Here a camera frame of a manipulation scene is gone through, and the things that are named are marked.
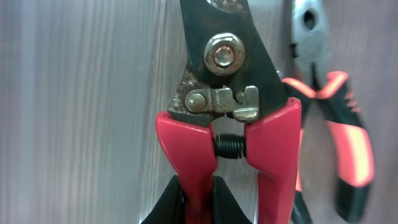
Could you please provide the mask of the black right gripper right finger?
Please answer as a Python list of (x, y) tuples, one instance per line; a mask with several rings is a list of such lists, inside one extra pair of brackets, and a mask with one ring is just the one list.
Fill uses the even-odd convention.
[(213, 176), (212, 224), (252, 224), (219, 176)]

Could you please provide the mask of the red handle pruning shears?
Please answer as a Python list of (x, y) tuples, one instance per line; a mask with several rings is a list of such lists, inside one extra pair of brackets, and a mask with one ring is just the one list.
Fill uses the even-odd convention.
[(155, 121), (183, 190), (185, 223), (212, 223), (219, 158), (257, 172), (256, 221), (288, 223), (299, 162), (301, 104), (288, 97), (246, 1), (180, 3), (188, 61)]

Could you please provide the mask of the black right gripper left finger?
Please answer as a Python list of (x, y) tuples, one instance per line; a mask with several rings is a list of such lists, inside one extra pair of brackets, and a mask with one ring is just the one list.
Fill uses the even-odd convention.
[(179, 179), (174, 175), (141, 224), (184, 224), (185, 208), (183, 190)]

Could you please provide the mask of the red black handle pliers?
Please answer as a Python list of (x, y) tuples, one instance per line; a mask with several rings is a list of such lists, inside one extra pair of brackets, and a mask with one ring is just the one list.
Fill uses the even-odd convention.
[(298, 98), (302, 119), (317, 102), (334, 140), (337, 157), (335, 208), (348, 223), (364, 217), (374, 182), (374, 151), (346, 72), (329, 70), (330, 27), (322, 0), (292, 0), (291, 39), (294, 77), (282, 79)]

